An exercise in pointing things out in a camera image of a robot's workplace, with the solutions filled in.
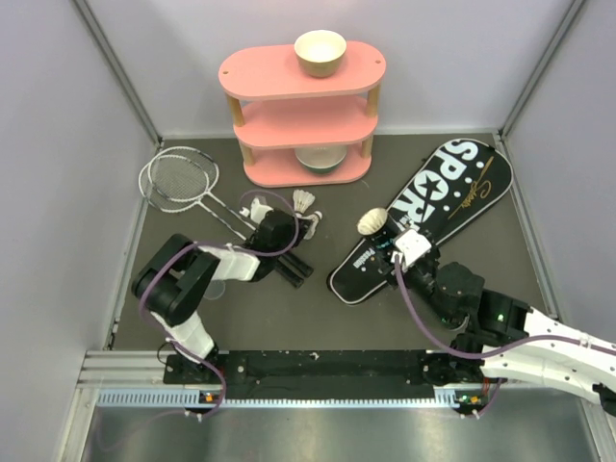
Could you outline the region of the white shuttlecock top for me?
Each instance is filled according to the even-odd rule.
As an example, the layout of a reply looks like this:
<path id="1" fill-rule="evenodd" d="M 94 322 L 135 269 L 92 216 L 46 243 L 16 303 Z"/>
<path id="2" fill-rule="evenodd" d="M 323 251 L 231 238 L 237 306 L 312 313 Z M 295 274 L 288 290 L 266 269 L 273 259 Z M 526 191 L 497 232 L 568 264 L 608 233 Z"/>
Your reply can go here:
<path id="1" fill-rule="evenodd" d="M 304 215 L 308 209 L 314 204 L 316 197 L 304 190 L 293 191 L 294 211 L 296 214 Z"/>

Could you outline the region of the white shuttlecock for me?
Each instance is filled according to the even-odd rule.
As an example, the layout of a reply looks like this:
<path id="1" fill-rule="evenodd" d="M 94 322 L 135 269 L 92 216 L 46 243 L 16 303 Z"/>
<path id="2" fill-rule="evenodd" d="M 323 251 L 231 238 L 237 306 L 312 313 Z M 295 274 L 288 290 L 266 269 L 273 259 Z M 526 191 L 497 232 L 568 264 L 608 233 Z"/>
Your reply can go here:
<path id="1" fill-rule="evenodd" d="M 305 241 L 311 240 L 317 231 L 317 227 L 322 220 L 322 212 L 316 211 L 308 216 L 303 216 L 302 224 L 305 226 L 305 233 L 303 239 Z"/>
<path id="2" fill-rule="evenodd" d="M 304 190 L 293 191 L 294 211 L 296 214 L 304 215 L 308 209 L 314 204 L 316 197 Z"/>

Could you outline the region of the black shuttlecock tube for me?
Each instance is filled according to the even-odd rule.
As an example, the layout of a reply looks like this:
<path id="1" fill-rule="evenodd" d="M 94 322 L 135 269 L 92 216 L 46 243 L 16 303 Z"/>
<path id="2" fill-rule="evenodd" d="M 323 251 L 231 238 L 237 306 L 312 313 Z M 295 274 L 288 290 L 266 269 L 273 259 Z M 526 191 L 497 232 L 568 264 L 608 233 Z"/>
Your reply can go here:
<path id="1" fill-rule="evenodd" d="M 372 208 L 357 222 L 358 233 L 383 258 L 390 258 L 395 239 L 402 233 L 398 223 L 385 208 Z"/>

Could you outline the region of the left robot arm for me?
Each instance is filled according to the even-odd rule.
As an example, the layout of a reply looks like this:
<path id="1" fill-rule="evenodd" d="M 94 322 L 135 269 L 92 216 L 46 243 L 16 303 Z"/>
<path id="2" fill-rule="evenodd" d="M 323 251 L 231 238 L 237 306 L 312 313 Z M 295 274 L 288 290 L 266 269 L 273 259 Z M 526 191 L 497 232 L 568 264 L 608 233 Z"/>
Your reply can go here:
<path id="1" fill-rule="evenodd" d="M 176 233 L 133 279 L 131 293 L 186 357 L 185 370 L 195 380 L 208 381 L 218 370 L 216 342 L 197 313 L 208 287 L 215 281 L 261 281 L 281 268 L 281 256 L 299 245 L 310 226 L 308 218 L 272 209 L 238 246 L 196 245 Z"/>

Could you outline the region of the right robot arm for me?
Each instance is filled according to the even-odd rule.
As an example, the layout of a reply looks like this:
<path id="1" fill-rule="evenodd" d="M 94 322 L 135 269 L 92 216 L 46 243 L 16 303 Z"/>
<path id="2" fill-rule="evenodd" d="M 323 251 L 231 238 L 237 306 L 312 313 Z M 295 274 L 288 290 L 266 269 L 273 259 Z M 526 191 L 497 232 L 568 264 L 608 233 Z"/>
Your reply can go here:
<path id="1" fill-rule="evenodd" d="M 420 295 L 457 335 L 445 351 L 458 379 L 518 380 L 585 398 L 615 413 L 615 345 L 553 320 L 529 304 L 485 286 L 483 277 L 409 231 L 375 248 L 403 295 Z"/>

